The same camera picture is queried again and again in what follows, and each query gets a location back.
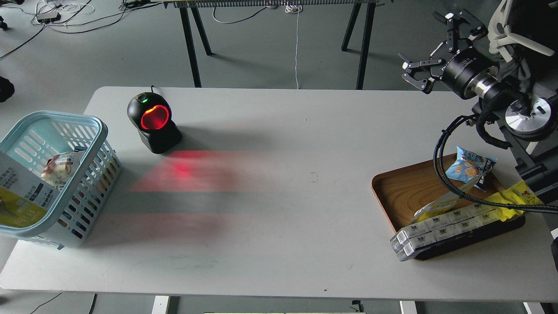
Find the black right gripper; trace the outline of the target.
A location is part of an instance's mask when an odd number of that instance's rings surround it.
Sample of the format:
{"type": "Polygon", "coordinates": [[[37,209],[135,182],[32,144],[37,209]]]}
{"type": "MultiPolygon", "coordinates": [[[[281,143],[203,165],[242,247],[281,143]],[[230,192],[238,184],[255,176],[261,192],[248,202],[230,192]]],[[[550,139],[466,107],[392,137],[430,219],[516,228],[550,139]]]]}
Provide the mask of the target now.
{"type": "Polygon", "coordinates": [[[432,15],[446,26],[446,40],[432,52],[437,58],[411,61],[399,52],[402,79],[427,95],[440,80],[462,99],[483,98],[500,71],[496,62],[472,47],[473,41],[487,35],[486,26],[467,10],[432,15]]]}

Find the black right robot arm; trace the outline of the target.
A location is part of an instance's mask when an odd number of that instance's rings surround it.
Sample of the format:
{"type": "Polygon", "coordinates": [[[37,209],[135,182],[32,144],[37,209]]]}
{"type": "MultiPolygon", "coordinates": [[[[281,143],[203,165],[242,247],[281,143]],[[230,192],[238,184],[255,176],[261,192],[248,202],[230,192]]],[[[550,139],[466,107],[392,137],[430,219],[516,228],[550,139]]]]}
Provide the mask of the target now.
{"type": "Polygon", "coordinates": [[[402,78],[429,94],[441,82],[462,99],[477,97],[473,115],[458,118],[476,127],[489,145],[509,149],[516,171],[544,203],[557,205],[557,96],[542,98],[520,91],[517,78],[498,79],[499,65],[479,52],[475,40],[487,28],[465,9],[446,15],[434,13],[446,27],[446,38],[424,60],[403,60],[402,78]]]}

